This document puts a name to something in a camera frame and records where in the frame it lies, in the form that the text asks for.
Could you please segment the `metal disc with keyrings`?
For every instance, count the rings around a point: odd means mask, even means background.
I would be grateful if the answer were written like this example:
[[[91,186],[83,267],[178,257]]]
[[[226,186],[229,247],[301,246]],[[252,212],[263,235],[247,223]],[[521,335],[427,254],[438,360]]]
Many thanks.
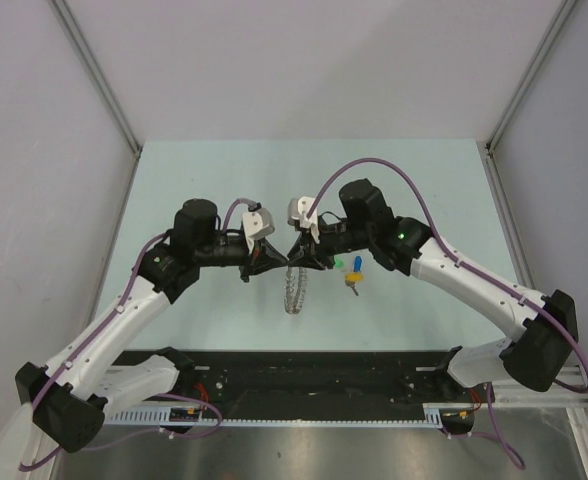
[[[288,267],[285,271],[284,309],[289,315],[301,312],[307,292],[308,274],[303,267]]]

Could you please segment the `blue tag key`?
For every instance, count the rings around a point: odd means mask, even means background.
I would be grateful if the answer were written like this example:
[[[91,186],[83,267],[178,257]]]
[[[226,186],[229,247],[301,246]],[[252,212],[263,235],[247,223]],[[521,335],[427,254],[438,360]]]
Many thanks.
[[[362,272],[362,257],[360,255],[357,255],[354,258],[352,271],[354,273],[361,273]]]

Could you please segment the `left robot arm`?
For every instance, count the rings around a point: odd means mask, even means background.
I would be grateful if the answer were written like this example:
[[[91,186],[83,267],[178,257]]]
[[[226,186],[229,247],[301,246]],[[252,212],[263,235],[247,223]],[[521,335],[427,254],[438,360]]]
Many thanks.
[[[186,201],[173,226],[143,248],[124,289],[107,310],[43,367],[26,363],[15,381],[34,424],[60,449],[75,453],[104,421],[142,400],[188,397],[198,381],[195,363],[166,347],[111,380],[105,374],[131,341],[199,280],[207,267],[236,267],[242,281],[286,265],[268,241],[270,212],[252,202],[240,228],[219,221],[210,200]]]

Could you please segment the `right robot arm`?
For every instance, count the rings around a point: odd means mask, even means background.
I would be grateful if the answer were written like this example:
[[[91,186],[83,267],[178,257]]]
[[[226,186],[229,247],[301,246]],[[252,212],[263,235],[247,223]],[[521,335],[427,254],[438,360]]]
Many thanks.
[[[333,224],[312,212],[313,198],[291,200],[288,222],[299,237],[288,253],[290,266],[331,269],[337,255],[367,250],[384,269],[442,289],[503,333],[501,340],[447,353],[435,376],[443,399],[458,401],[471,387],[505,379],[536,392],[556,383],[578,338],[570,295],[561,290],[545,295],[493,276],[438,240],[425,223],[394,215],[367,179],[343,186],[339,199],[345,215]]]

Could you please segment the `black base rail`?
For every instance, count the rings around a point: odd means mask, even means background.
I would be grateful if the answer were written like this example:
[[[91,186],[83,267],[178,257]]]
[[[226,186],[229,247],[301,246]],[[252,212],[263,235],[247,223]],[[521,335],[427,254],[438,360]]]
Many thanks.
[[[445,375],[446,352],[184,351],[193,367],[171,393],[209,400],[233,418],[391,418],[418,405],[469,407],[482,386],[462,387]]]

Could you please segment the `aluminium frame post left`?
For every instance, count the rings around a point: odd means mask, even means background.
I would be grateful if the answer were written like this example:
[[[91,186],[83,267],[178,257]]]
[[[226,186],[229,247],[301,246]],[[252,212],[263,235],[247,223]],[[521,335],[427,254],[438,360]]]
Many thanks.
[[[70,4],[65,0],[49,0],[55,18],[59,22],[74,53],[78,57],[87,77],[92,83],[98,98],[104,105],[120,137],[135,158],[139,158],[142,144],[137,139],[122,106],[110,82],[105,75],[83,29],[76,18]]]

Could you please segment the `aluminium frame post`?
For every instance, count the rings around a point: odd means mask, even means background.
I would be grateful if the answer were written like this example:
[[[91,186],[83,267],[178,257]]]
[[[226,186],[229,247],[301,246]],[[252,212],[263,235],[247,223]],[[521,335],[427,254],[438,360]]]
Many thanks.
[[[580,4],[581,1],[578,0],[563,0],[560,2],[550,24],[546,27],[540,42],[521,75],[516,89],[510,96],[488,139],[484,142],[484,149],[488,155],[493,155],[496,151],[508,127],[517,115],[522,103],[526,99],[526,96],[533,87],[557,43],[560,41],[564,30]]]
[[[104,105],[120,137],[135,158],[139,158],[142,144],[137,139],[122,106],[110,82],[105,75],[83,29],[76,18],[70,4],[65,0],[49,0],[55,18],[59,22],[74,53],[78,57],[87,77],[92,83],[98,98]]]

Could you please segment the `aluminium frame post right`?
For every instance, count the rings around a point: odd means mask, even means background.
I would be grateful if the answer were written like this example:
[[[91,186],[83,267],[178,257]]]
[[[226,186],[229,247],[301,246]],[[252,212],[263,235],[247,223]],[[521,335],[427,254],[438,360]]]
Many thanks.
[[[521,75],[516,89],[510,96],[488,139],[484,142],[484,149],[488,155],[493,155],[496,151],[508,127],[517,115],[522,103],[526,99],[526,96],[533,87],[557,43],[560,41],[564,30],[580,4],[581,1],[578,0],[563,0],[560,2],[550,24],[546,27],[540,42]]]

